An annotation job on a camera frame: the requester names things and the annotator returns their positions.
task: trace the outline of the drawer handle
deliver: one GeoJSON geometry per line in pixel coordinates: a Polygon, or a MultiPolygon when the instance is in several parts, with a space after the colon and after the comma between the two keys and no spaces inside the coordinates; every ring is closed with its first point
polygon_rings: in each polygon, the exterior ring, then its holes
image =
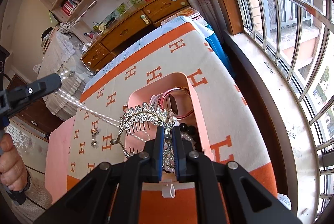
{"type": "Polygon", "coordinates": [[[164,10],[171,5],[172,5],[171,3],[166,3],[163,7],[160,8],[160,10],[164,10]]]}
{"type": "Polygon", "coordinates": [[[150,24],[150,21],[146,18],[145,15],[141,15],[140,18],[144,20],[146,24],[150,24]]]}
{"type": "Polygon", "coordinates": [[[129,31],[128,29],[122,31],[122,32],[121,32],[121,36],[122,36],[122,35],[125,35],[128,31],[129,31]]]}

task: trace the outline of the sleeve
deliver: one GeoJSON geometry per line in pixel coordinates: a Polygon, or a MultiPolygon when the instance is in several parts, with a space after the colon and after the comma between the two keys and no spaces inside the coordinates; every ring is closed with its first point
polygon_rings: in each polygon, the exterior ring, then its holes
{"type": "Polygon", "coordinates": [[[48,209],[52,203],[52,196],[46,190],[44,182],[32,177],[31,174],[30,186],[28,190],[25,191],[25,194],[27,196],[25,203],[22,205],[15,205],[12,202],[12,210],[22,223],[33,223],[41,214],[45,212],[45,210],[35,205],[30,200],[39,204],[41,207],[48,209]]]}

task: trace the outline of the finger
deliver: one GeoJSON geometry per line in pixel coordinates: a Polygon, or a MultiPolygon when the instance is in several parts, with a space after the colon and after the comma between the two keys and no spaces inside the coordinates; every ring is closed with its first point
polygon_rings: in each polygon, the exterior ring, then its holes
{"type": "Polygon", "coordinates": [[[25,171],[22,172],[20,177],[15,182],[13,182],[11,185],[8,186],[9,190],[21,191],[23,190],[23,188],[25,188],[25,186],[28,183],[28,178],[27,178],[27,170],[26,169],[24,170],[25,171]]]}
{"type": "Polygon", "coordinates": [[[16,147],[12,147],[10,151],[5,152],[0,157],[0,172],[5,173],[10,170],[14,164],[21,159],[16,147]]]}
{"type": "Polygon", "coordinates": [[[11,150],[12,147],[13,147],[13,139],[8,133],[5,133],[1,140],[1,148],[4,152],[6,152],[11,150]]]}
{"type": "Polygon", "coordinates": [[[24,169],[24,163],[22,159],[19,159],[10,170],[1,174],[1,182],[4,185],[11,185],[21,176],[24,169]]]}

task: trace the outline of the white lace bedspread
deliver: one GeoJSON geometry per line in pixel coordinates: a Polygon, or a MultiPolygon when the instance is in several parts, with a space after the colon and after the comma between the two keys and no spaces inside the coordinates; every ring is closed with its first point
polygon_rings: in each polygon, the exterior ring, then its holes
{"type": "MultiPolygon", "coordinates": [[[[92,77],[81,61],[82,46],[81,41],[75,36],[64,35],[57,31],[44,55],[37,78],[73,70],[76,74],[63,80],[62,89],[80,98],[86,83],[92,77]]],[[[76,108],[58,94],[52,93],[43,99],[47,108],[64,121],[76,114],[76,108]]]]}

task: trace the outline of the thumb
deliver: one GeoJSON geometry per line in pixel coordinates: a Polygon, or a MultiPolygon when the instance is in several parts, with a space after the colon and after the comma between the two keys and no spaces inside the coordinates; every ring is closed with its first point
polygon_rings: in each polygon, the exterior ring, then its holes
{"type": "Polygon", "coordinates": [[[10,151],[13,147],[13,140],[12,137],[5,133],[1,140],[1,148],[4,152],[10,151]]]}

